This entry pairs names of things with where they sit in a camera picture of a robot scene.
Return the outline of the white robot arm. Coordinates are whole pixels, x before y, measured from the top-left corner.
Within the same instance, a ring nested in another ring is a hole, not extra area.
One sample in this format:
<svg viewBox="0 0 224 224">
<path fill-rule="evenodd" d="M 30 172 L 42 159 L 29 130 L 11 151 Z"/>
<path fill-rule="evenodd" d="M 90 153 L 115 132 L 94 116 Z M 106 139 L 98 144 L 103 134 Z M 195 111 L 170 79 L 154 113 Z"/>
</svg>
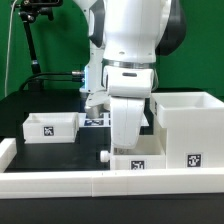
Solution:
<svg viewBox="0 0 224 224">
<path fill-rule="evenodd" d="M 111 145 L 133 149 L 145 100 L 158 85 L 156 57 L 183 42 L 186 20 L 180 0 L 73 0 L 88 25 L 90 59 L 82 92 L 94 118 L 110 110 Z"/>
</svg>

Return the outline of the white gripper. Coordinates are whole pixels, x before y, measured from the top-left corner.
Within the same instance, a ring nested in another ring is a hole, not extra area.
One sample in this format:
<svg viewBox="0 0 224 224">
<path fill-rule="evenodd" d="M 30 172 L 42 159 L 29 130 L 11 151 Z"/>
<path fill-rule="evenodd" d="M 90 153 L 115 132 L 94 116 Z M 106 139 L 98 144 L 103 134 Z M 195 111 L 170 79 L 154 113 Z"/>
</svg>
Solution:
<svg viewBox="0 0 224 224">
<path fill-rule="evenodd" d="M 110 97 L 111 144 L 115 148 L 134 149 L 154 71 L 106 66 L 104 75 Z"/>
</svg>

